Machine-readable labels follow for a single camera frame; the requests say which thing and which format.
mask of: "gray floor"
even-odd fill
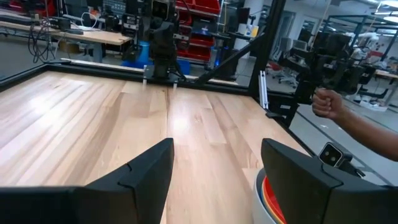
[[[26,39],[4,37],[0,35],[0,49],[2,49],[3,52],[0,54],[0,76],[17,74],[38,65],[32,62],[32,56],[27,50]],[[62,57],[67,58],[68,55],[58,51],[57,58]],[[79,59],[82,58],[81,55],[71,55],[71,58],[77,57],[79,57]],[[89,57],[83,57],[82,59],[90,60]],[[104,63],[113,65],[119,65],[121,63],[118,57],[113,57],[112,55],[107,56],[103,61]],[[237,82],[240,85],[249,85],[253,66],[253,58],[239,60],[237,66]],[[192,68],[192,75],[199,75],[202,73],[202,68]],[[366,88],[369,88],[369,91],[381,93],[385,88],[389,88],[388,82],[388,80],[383,79],[373,80]],[[267,77],[267,85],[271,90],[284,92],[295,91],[287,84],[278,84],[278,81],[272,79],[271,76]],[[394,95],[392,102],[398,104],[398,95]],[[375,125],[398,132],[398,109],[391,108],[385,113],[382,113],[369,111],[348,100],[345,100],[345,104],[355,113]],[[398,163],[389,161],[360,145],[332,121],[315,116],[309,105],[300,106],[290,128],[316,153],[319,153],[327,142],[337,142],[341,144],[354,155],[353,163],[366,173],[366,180],[380,185],[398,185],[398,176],[396,175]]]

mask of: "human arm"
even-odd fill
[[[390,160],[398,162],[398,134],[379,128],[343,105],[333,90],[320,89],[313,96],[313,112],[333,120],[357,142]]]

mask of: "lab floor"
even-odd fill
[[[3,50],[3,53],[0,54],[0,77],[23,72],[28,68],[38,65],[32,62],[32,56],[27,50],[26,39],[0,35],[0,49]],[[58,51],[57,58],[62,57],[67,58],[68,55]],[[89,60],[89,57],[82,58],[81,55],[71,55],[71,58],[77,57],[80,60]],[[103,62],[113,65],[120,65],[121,63],[117,55],[107,55]],[[236,73],[237,82],[240,85],[249,85],[253,66],[253,58],[242,58],[239,60]],[[191,69],[191,75],[200,75],[202,73],[203,69],[200,67],[193,67]],[[377,79],[372,80],[365,87],[371,92],[382,93],[385,88],[388,88],[388,83],[388,80]],[[285,83],[279,84],[271,76],[267,77],[267,87],[277,91],[295,91]],[[398,94],[394,95],[392,103],[398,105]],[[375,125],[398,132],[397,108],[390,108],[382,113],[369,111],[349,100],[345,100],[345,105]],[[312,113],[311,106],[300,106],[290,128],[317,154],[319,154],[327,142],[337,142],[345,147],[354,155],[353,163],[366,174],[366,180],[380,185],[398,185],[398,175],[396,175],[398,163],[385,159],[360,145],[332,121],[315,116]]]

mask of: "wooden table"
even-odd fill
[[[252,223],[261,141],[304,154],[250,97],[45,72],[0,93],[0,186],[85,185],[174,138],[162,223]]]
[[[376,70],[376,75],[382,76],[382,77],[392,78],[393,80],[398,79],[398,75],[391,74],[391,73],[389,73],[387,71],[383,71],[383,70]],[[397,90],[398,90],[398,82],[396,82],[396,84],[394,85],[394,87],[391,90],[391,94],[388,96],[388,98],[386,100],[386,105],[387,106],[390,105],[392,97],[394,96],[394,94],[396,93]]]
[[[13,14],[10,12],[0,11],[0,15],[8,15],[8,16],[16,16],[23,17],[17,14]],[[30,26],[24,26],[20,24],[14,24],[10,22],[0,22],[0,27],[7,27],[10,29],[17,29],[22,31],[30,31]],[[41,26],[36,26],[34,28],[35,31],[39,31]],[[102,30],[97,31],[83,31],[83,35],[69,34],[65,32],[52,32],[51,36],[61,37],[65,39],[77,40],[82,42],[88,42],[93,44],[93,59],[95,62],[102,62],[103,51],[102,44],[113,44],[113,45],[122,45],[131,40],[130,37],[125,37],[120,33],[114,32],[106,32]]]

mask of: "fist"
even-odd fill
[[[312,97],[312,111],[317,116],[335,121],[344,116],[345,107],[338,93],[333,90],[318,89]]]

